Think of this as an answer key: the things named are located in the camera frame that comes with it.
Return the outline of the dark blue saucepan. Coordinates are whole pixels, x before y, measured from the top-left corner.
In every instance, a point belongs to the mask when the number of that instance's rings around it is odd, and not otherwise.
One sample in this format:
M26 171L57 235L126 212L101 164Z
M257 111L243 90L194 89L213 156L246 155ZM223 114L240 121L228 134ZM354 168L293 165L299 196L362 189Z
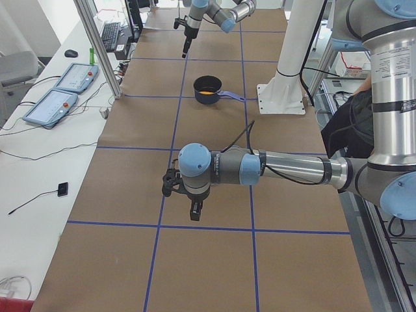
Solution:
M222 82L219 78L212 75L204 75L197 78L193 82L194 97L204 105L211 105L217 103L221 97L227 96L237 101L245 102L245 98L230 91L222 90ZM212 96L200 94L199 91L215 92Z

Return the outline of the black keyboard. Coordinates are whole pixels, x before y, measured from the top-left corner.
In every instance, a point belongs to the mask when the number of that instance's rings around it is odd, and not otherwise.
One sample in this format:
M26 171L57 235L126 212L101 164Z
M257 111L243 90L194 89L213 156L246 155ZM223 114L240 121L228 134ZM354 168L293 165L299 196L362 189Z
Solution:
M119 31L120 22L104 24L101 33L101 40L103 42L106 52L113 52L116 49Z

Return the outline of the brown paper table mat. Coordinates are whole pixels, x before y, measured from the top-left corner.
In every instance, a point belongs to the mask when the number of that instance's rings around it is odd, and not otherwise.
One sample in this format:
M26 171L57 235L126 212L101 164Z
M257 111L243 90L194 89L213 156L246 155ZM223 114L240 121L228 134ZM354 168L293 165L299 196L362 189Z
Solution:
M186 196L163 197L162 176L183 146L244 146L250 121L255 148L324 154L312 108L259 113L255 88L274 74L282 10L257 10L229 34L204 24L188 59L175 16L151 13L33 310L370 311L331 186L215 185L197 222ZM193 82L204 75L245 102L199 103Z

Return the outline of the green bottle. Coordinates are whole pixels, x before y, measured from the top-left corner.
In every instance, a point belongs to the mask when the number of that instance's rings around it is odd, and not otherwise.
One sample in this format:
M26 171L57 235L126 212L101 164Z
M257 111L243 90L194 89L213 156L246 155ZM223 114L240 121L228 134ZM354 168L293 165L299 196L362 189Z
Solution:
M94 65L95 64L95 54L94 54L94 48L91 47L89 49L89 64Z

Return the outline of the upper teach pendant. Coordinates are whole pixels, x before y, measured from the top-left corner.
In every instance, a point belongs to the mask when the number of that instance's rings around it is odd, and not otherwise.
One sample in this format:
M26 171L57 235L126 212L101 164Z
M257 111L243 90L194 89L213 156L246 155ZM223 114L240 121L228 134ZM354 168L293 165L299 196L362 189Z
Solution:
M75 94L82 94L92 84L98 71L98 65L73 62L62 74L54 88Z

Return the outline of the teach pendant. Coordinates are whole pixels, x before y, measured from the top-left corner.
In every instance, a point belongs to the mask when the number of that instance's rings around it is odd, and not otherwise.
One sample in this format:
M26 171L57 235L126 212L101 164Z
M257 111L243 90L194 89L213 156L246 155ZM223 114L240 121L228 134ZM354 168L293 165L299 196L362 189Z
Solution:
M54 88L75 94L82 94L92 84L98 71L98 65L73 62L62 74Z
M24 115L23 121L53 128L77 103L78 95L52 88Z

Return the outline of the black computer mouse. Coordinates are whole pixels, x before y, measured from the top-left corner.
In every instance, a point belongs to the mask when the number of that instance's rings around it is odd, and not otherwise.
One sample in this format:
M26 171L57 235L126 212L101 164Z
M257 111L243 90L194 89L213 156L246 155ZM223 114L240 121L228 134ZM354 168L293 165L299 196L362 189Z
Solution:
M64 56L67 58L77 58L78 55L78 52L73 49L68 49L64 52Z

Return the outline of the small black square sensor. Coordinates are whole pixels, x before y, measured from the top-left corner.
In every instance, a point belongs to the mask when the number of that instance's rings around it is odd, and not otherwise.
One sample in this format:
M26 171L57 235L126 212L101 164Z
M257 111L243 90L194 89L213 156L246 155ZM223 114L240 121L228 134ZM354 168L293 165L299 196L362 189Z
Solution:
M57 189L57 196L58 197L66 196L68 194L68 187L69 187L68 182L59 183L58 189Z

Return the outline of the lower teach pendant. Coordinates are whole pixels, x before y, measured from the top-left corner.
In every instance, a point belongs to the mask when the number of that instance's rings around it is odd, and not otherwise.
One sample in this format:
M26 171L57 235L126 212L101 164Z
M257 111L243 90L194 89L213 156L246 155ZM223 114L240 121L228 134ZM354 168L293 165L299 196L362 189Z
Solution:
M52 88L24 115L23 121L53 128L77 103L78 95Z

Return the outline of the person in black clothes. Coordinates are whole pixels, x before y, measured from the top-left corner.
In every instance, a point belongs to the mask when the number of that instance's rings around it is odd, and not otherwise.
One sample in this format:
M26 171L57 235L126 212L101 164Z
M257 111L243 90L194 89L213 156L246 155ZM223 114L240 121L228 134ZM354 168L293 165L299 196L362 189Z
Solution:
M347 158L368 158L374 150L372 81L368 76L321 131L329 158L346 149Z

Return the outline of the aluminium frame post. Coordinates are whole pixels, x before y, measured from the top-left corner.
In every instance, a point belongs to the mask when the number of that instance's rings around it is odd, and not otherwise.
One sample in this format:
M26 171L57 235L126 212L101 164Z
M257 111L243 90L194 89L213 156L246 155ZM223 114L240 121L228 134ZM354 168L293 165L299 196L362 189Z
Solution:
M96 27L96 23L94 21L94 16L92 14L90 5L86 0L74 0L73 2L75 4L75 7L77 8L79 17L82 21L87 37L98 57L99 65L101 66L101 71L104 73L106 82L110 86L114 98L120 99L122 91L116 79L116 76L112 70L110 60L108 58L107 52L105 51L99 31Z

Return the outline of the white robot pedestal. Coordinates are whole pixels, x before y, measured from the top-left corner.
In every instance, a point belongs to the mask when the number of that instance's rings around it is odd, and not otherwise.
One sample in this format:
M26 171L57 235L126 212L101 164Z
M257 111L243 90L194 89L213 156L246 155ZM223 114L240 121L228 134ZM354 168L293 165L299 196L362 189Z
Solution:
M257 85L261 114L306 113L300 82L301 71L325 6L323 0L293 2L276 74L267 84Z

